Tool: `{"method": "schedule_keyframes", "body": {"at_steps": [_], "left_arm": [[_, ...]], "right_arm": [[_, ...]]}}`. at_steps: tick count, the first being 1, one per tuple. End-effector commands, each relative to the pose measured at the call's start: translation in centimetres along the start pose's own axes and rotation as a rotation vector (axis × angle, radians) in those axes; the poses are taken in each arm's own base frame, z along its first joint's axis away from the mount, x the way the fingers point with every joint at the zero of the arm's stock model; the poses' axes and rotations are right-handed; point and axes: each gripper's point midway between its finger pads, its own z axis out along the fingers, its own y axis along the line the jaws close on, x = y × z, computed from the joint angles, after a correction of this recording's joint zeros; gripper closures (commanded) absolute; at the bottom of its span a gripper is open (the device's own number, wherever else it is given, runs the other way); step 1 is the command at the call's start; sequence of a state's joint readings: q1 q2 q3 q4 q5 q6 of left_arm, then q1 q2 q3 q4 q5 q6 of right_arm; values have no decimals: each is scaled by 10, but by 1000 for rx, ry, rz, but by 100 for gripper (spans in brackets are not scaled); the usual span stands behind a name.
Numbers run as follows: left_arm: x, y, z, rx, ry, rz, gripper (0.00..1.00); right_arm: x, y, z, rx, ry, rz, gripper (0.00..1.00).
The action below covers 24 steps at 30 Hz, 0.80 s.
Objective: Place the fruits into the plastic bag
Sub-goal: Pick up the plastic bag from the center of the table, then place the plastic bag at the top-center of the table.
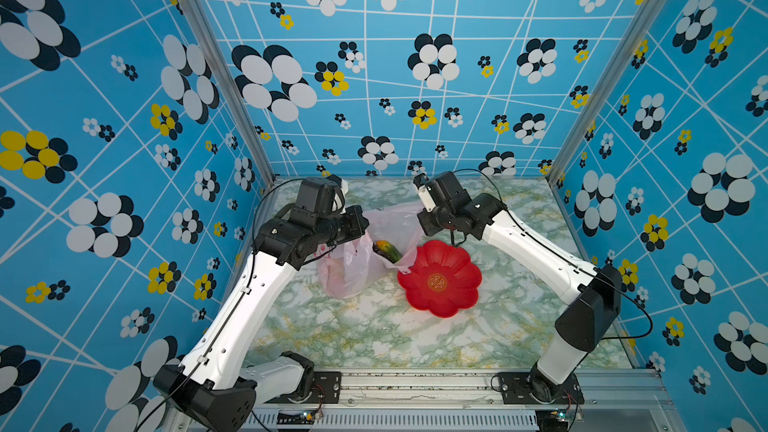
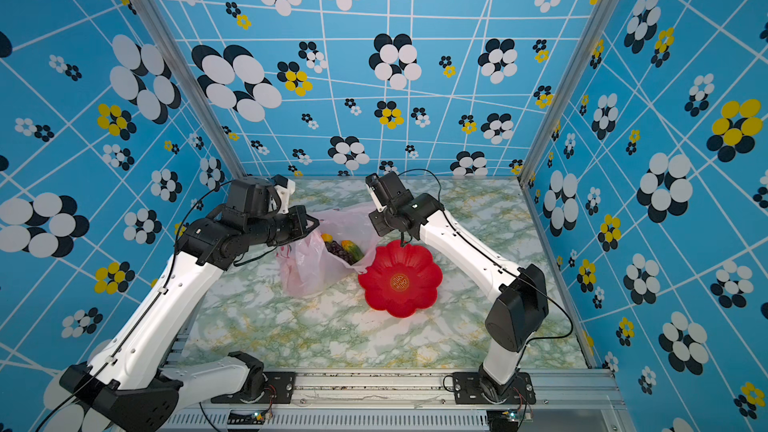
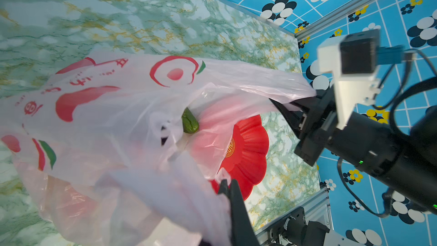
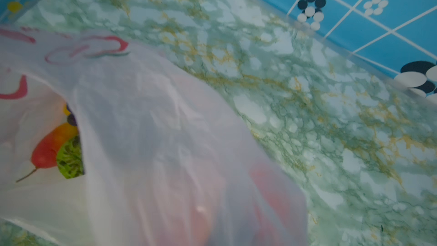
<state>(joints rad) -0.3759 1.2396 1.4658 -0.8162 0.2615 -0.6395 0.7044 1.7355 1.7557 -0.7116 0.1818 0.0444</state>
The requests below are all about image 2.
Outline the pink printed plastic bag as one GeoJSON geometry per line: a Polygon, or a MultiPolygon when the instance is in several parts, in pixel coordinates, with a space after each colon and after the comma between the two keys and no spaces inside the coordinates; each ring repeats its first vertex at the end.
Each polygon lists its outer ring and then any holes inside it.
{"type": "Polygon", "coordinates": [[[374,207],[367,203],[346,208],[314,212],[320,226],[306,238],[282,246],[276,253],[283,292],[292,297],[317,294],[349,275],[360,275],[374,261],[380,237],[374,231],[368,214],[374,207]],[[348,265],[326,250],[322,234],[330,234],[334,241],[355,242],[364,252],[364,258],[348,265]]]}

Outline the dark purple grape bunch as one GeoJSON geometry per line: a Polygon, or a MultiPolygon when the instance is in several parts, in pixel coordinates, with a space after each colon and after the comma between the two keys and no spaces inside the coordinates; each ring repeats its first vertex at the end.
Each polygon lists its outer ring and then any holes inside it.
{"type": "Polygon", "coordinates": [[[343,248],[343,246],[337,241],[331,241],[325,243],[326,250],[333,256],[341,259],[348,265],[354,265],[357,259],[354,255],[343,248]]]}

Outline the green orange papaya fruit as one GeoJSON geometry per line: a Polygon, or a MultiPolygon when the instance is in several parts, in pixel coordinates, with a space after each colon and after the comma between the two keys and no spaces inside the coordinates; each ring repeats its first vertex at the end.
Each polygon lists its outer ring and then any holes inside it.
{"type": "Polygon", "coordinates": [[[349,265],[354,265],[364,258],[364,252],[351,240],[343,240],[341,247],[344,251],[343,258],[349,265]]]}

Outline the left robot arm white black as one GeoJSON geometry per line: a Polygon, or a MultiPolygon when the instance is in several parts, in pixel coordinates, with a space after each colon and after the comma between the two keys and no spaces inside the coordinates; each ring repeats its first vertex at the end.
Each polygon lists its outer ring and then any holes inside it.
{"type": "Polygon", "coordinates": [[[217,208],[192,222],[168,265],[117,335],[59,379],[72,399],[125,431],[156,431],[175,412],[220,396],[270,400],[263,363],[244,352],[189,369],[167,367],[178,333],[211,286],[253,245],[270,249],[307,237],[320,224],[304,206],[229,224],[217,208]]]}

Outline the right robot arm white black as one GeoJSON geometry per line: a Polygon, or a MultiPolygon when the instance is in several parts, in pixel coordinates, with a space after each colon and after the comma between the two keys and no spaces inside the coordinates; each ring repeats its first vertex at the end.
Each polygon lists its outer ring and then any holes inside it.
{"type": "Polygon", "coordinates": [[[371,191],[376,210],[370,219],[377,233],[394,230],[434,248],[478,286],[491,307],[485,328],[491,337],[479,367],[483,395],[491,403],[507,399],[525,347],[549,314],[546,281],[534,264],[521,267],[468,232],[429,194],[408,190],[390,197],[371,191]]]}

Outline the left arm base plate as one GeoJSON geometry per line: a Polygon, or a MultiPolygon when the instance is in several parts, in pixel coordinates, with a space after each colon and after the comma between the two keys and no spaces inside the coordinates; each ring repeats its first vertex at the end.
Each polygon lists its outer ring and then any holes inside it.
{"type": "Polygon", "coordinates": [[[248,404],[290,404],[296,388],[296,378],[295,372],[265,372],[260,392],[254,398],[241,398],[241,401],[248,404]]]}

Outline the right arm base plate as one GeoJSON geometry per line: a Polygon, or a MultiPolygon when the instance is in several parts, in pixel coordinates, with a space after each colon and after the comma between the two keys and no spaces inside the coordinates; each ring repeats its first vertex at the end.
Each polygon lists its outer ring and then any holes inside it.
{"type": "Polygon", "coordinates": [[[518,372],[499,385],[484,372],[455,372],[450,375],[454,400],[458,405],[535,405],[531,377],[518,372]]]}

